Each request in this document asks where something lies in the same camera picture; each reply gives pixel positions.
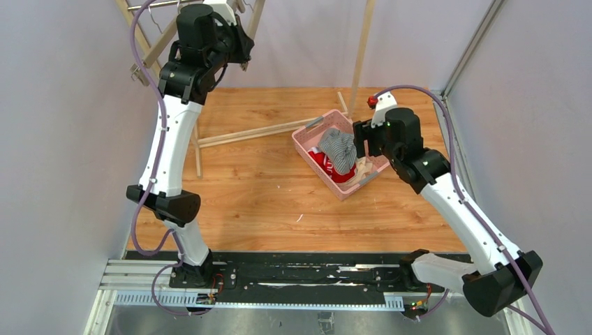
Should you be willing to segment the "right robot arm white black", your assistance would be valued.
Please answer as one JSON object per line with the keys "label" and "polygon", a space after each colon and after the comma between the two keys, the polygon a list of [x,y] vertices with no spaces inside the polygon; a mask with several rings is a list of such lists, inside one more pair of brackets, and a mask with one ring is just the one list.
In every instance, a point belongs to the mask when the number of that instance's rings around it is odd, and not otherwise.
{"label": "right robot arm white black", "polygon": [[404,256],[399,266],[408,288],[434,284],[461,293],[480,315],[491,317],[526,296],[543,261],[522,251],[485,216],[468,195],[448,159],[424,146],[420,119],[394,107],[383,122],[353,123],[358,156],[385,157],[399,178],[428,201],[466,247],[470,262],[444,258],[425,249]]}

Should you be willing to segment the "red underwear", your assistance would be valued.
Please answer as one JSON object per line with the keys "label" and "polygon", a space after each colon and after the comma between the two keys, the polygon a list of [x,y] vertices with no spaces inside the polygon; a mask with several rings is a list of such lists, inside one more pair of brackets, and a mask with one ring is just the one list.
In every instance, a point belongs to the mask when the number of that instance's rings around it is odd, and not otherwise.
{"label": "red underwear", "polygon": [[345,174],[338,173],[329,157],[318,147],[312,147],[307,153],[321,167],[321,170],[336,184],[349,182],[356,175],[357,168],[355,166]]}

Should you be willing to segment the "grey striped underwear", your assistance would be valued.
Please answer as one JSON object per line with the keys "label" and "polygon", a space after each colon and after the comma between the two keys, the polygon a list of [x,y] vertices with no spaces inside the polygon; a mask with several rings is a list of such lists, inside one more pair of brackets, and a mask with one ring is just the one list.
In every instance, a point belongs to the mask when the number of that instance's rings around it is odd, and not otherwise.
{"label": "grey striped underwear", "polygon": [[357,150],[353,134],[329,128],[321,136],[318,147],[332,162],[338,174],[347,174],[354,167]]}

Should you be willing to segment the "wooden clip hanger striped underwear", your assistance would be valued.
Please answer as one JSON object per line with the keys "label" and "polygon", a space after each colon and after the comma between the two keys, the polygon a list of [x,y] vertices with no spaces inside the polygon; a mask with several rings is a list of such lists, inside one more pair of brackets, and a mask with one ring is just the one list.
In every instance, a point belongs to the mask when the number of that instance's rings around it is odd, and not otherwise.
{"label": "wooden clip hanger striped underwear", "polygon": [[265,7],[265,0],[255,0],[253,4],[253,10],[251,13],[249,25],[246,28],[246,35],[252,40],[256,39],[256,33],[260,25],[262,12]]}

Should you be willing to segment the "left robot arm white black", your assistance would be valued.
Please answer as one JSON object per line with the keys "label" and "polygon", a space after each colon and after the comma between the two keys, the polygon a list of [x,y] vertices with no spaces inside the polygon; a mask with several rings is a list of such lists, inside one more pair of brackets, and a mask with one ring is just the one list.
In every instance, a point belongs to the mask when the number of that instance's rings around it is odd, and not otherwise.
{"label": "left robot arm white black", "polygon": [[254,46],[228,1],[202,1],[180,9],[178,39],[157,82],[157,125],[145,171],[126,197],[150,210],[175,239],[180,265],[172,270],[178,285],[204,288],[214,278],[212,252],[200,234],[200,196],[182,188],[182,172],[193,128],[208,93],[229,64],[246,64]]}

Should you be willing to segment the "cream underwear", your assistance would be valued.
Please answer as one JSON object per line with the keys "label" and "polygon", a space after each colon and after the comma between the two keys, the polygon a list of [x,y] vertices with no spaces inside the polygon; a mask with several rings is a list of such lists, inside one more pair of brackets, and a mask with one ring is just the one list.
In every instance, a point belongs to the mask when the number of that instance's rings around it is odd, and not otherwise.
{"label": "cream underwear", "polygon": [[381,160],[377,160],[376,158],[358,158],[355,162],[355,174],[352,178],[350,178],[347,182],[343,183],[342,186],[344,188],[353,188],[357,186],[364,185],[373,173],[379,171],[383,166],[383,162]]}

